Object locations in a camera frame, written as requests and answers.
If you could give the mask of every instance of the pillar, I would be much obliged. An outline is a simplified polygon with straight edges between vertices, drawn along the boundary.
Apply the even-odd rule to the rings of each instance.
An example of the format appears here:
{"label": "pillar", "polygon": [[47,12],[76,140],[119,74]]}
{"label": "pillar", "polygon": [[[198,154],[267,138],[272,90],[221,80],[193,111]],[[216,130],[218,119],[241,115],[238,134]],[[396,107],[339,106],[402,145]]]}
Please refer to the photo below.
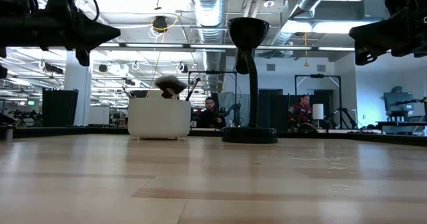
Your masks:
{"label": "pillar", "polygon": [[89,124],[92,67],[92,63],[88,67],[80,65],[75,58],[75,51],[67,52],[64,90],[79,90],[74,117],[75,126],[87,126]]}

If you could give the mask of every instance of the yellow wire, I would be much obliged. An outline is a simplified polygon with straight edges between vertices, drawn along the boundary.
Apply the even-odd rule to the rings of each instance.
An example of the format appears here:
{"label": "yellow wire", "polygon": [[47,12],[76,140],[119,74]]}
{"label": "yellow wire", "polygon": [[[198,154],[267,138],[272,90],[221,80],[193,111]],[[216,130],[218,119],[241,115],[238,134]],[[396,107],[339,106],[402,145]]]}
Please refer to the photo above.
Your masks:
{"label": "yellow wire", "polygon": [[[307,47],[307,33],[304,33],[304,43]],[[306,65],[308,65],[308,51],[306,51]]]}
{"label": "yellow wire", "polygon": [[[163,32],[163,37],[161,38],[162,43],[165,41],[165,36],[166,36],[166,31]],[[147,91],[147,94],[145,95],[145,98],[148,97],[149,90],[151,89],[151,86],[153,85],[155,72],[157,71],[157,65],[159,64],[159,60],[160,60],[160,54],[161,54],[161,51],[159,51],[159,55],[157,56],[157,61],[155,62],[155,67],[154,67],[154,71],[153,71],[153,77],[151,78],[151,82],[149,84],[148,91]]]}
{"label": "yellow wire", "polygon": [[172,25],[170,25],[169,27],[165,27],[165,28],[157,28],[157,27],[154,27],[153,26],[153,22],[154,22],[154,20],[151,20],[151,27],[153,27],[153,29],[155,29],[155,30],[158,30],[158,31],[165,31],[165,30],[168,30],[169,28],[171,28],[171,27],[173,27],[175,24],[176,24],[176,22],[178,21],[178,16],[176,16],[176,19],[175,19],[175,21],[173,22],[173,24]]}

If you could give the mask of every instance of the black base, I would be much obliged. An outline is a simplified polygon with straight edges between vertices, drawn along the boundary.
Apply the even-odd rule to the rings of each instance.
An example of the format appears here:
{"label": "black base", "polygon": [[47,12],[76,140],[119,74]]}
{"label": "black base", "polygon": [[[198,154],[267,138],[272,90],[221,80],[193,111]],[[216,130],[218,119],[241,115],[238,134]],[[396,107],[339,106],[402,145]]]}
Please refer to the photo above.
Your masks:
{"label": "black base", "polygon": [[222,141],[230,143],[277,143],[277,131],[273,128],[226,127]]}

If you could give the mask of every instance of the man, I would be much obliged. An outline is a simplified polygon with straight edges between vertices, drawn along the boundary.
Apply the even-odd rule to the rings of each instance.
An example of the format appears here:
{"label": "man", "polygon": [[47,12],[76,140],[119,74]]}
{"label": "man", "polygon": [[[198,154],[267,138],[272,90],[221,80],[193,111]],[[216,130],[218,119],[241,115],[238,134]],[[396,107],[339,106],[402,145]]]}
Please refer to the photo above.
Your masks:
{"label": "man", "polygon": [[222,128],[226,126],[226,120],[221,117],[215,108],[215,102],[211,97],[205,100],[206,110],[198,115],[197,127],[200,128]]}
{"label": "man", "polygon": [[309,123],[310,115],[312,113],[313,110],[310,107],[310,96],[302,95],[300,97],[300,102],[293,104],[289,108],[289,121],[296,122],[297,124]]}

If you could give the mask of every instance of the monitor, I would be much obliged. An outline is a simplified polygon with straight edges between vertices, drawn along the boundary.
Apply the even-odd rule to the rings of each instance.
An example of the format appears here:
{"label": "monitor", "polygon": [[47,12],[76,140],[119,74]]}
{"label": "monitor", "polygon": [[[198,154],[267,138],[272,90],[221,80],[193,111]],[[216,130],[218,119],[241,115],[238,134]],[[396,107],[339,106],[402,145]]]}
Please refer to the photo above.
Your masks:
{"label": "monitor", "polygon": [[397,105],[397,102],[410,101],[413,99],[414,96],[412,93],[384,93],[386,111],[413,111],[413,103]]}

